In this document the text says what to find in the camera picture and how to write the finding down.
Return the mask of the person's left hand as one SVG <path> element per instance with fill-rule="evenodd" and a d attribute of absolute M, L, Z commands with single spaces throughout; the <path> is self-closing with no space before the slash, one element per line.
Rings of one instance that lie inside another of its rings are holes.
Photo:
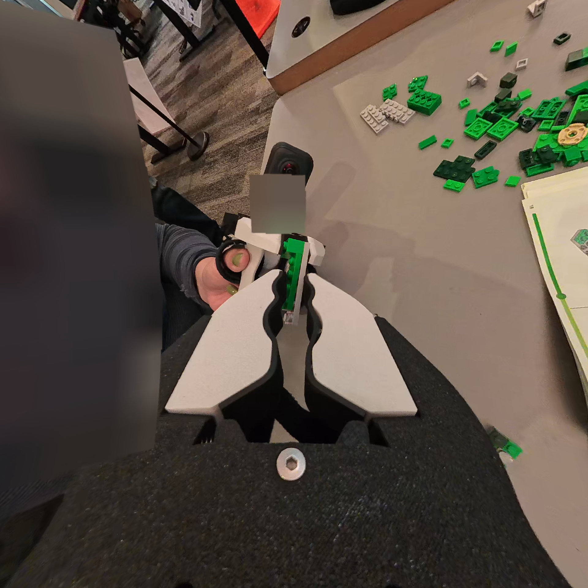
<path fill-rule="evenodd" d="M 249 265 L 249 251 L 241 247 L 231 247 L 223 253 L 224 264 L 234 273 L 242 273 Z M 218 271 L 216 259 L 209 257 L 199 261 L 195 268 L 196 286 L 202 301 L 213 312 L 219 309 L 239 290 L 240 278 L 235 283 L 227 281 Z"/>

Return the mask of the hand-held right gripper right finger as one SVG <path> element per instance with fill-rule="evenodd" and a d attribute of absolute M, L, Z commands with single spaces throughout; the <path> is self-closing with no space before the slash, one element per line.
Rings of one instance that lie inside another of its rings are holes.
<path fill-rule="evenodd" d="M 376 316 L 320 277 L 305 277 L 305 402 L 328 430 L 350 422 L 414 417 L 417 406 Z"/>

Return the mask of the grey lego wedge plate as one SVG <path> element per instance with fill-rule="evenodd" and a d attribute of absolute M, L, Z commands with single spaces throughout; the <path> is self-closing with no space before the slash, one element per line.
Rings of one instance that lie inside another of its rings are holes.
<path fill-rule="evenodd" d="M 296 326 L 299 321 L 300 316 L 300 308 L 302 306 L 302 296 L 303 296 L 303 288 L 304 288 L 304 279 L 307 270 L 307 260 L 308 255 L 304 254 L 301 262 L 300 268 L 298 272 L 298 278 L 296 282 L 296 295 L 293 301 L 293 309 L 292 310 L 285 310 L 283 314 L 283 323 L 284 325 L 293 325 Z"/>

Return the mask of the orange red cloth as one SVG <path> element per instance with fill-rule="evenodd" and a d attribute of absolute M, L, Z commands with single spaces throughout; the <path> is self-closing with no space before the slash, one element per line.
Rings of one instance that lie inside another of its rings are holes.
<path fill-rule="evenodd" d="M 259 39 L 262 38 L 269 26 L 276 19 L 281 7 L 280 1 L 236 2 Z"/>

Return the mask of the white sign panel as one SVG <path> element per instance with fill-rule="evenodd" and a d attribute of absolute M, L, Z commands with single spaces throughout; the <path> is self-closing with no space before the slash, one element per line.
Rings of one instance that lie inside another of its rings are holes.
<path fill-rule="evenodd" d="M 157 92 L 151 85 L 145 70 L 138 58 L 124 59 L 123 66 L 125 69 L 128 84 L 139 92 L 154 107 L 165 114 L 169 119 L 173 119 L 165 105 L 159 98 Z M 149 106 L 138 99 L 133 93 L 131 94 L 132 103 L 137 122 L 143 126 L 152 135 L 157 135 L 171 126 L 156 114 Z"/>

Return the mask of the person's left forearm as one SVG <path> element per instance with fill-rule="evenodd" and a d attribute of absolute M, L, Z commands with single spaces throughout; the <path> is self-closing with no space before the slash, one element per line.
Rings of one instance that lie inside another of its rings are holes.
<path fill-rule="evenodd" d="M 174 224 L 155 224 L 162 280 L 174 284 L 188 299 L 208 307 L 199 294 L 196 267 L 216 258 L 215 246 L 204 234 Z"/>

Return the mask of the grey desk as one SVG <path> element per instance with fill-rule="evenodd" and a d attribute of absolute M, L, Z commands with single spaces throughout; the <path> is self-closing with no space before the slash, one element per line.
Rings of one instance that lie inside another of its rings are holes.
<path fill-rule="evenodd" d="M 499 181 L 460 193 L 433 171 L 473 156 L 468 98 L 480 109 L 528 59 L 516 90 L 562 95 L 587 46 L 587 1 L 455 1 L 286 93 L 274 143 L 308 151 L 307 232 L 326 245 L 321 274 L 386 317 L 473 408 L 523 448 L 508 467 L 543 546 L 573 587 L 587 587 L 587 411 L 573 355 L 545 290 L 519 188 L 519 130 L 479 165 Z"/>

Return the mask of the pile of lego pieces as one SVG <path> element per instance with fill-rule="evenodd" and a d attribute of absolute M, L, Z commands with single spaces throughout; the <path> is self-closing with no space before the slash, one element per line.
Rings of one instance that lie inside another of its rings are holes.
<path fill-rule="evenodd" d="M 570 126 L 564 111 L 577 98 L 566 90 L 587 77 L 587 1 L 457 1 L 412 25 L 401 38 L 406 55 L 394 65 L 407 82 L 392 110 L 380 110 L 387 129 L 357 136 L 354 186 L 362 196 L 423 208 L 514 194 L 527 170 L 553 169 L 583 159 L 561 154 L 557 139 L 535 151 L 536 136 Z"/>

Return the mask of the lego instruction booklet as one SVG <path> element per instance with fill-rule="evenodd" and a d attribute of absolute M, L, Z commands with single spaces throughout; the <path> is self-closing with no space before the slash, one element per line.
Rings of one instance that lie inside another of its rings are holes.
<path fill-rule="evenodd" d="M 587 168 L 521 187 L 538 264 L 587 397 Z"/>

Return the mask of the long green lego assembly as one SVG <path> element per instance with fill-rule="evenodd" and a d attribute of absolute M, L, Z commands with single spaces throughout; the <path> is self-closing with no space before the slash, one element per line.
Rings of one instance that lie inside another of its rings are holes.
<path fill-rule="evenodd" d="M 496 428 L 489 429 L 488 435 L 496 451 L 508 455 L 512 460 L 516 460 L 523 453 L 523 449 L 519 445 Z"/>

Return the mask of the black floor stand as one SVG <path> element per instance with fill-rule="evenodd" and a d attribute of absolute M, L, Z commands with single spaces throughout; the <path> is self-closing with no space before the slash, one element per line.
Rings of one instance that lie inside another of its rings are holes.
<path fill-rule="evenodd" d="M 171 128 L 173 128 L 177 133 L 179 133 L 183 138 L 184 142 L 180 144 L 178 148 L 175 145 L 175 149 L 172 150 L 171 147 L 166 145 L 165 143 L 161 142 L 160 140 L 156 139 L 155 137 L 151 136 L 148 131 L 145 131 L 143 135 L 143 140 L 152 145 L 156 150 L 161 154 L 160 156 L 155 155 L 153 156 L 151 163 L 155 164 L 158 161 L 172 155 L 173 153 L 180 151 L 182 146 L 185 145 L 187 147 L 187 157 L 190 160 L 197 160 L 206 151 L 208 144 L 209 144 L 209 134 L 205 131 L 198 132 L 196 137 L 193 138 L 188 135 L 180 126 L 178 126 L 172 119 L 170 119 L 166 114 L 164 114 L 160 109 L 154 106 L 149 100 L 147 100 L 144 96 L 142 96 L 139 92 L 136 91 L 131 85 L 129 85 L 129 91 L 136 96 L 143 104 L 145 104 L 148 108 L 150 108 L 154 113 L 156 113 L 162 120 L 164 120 Z"/>

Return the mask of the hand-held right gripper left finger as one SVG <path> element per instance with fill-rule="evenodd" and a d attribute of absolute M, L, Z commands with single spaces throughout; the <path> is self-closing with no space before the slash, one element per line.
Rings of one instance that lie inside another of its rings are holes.
<path fill-rule="evenodd" d="M 233 295 L 206 324 L 165 410 L 234 420 L 250 442 L 268 440 L 283 389 L 277 335 L 283 271 L 273 269 Z"/>

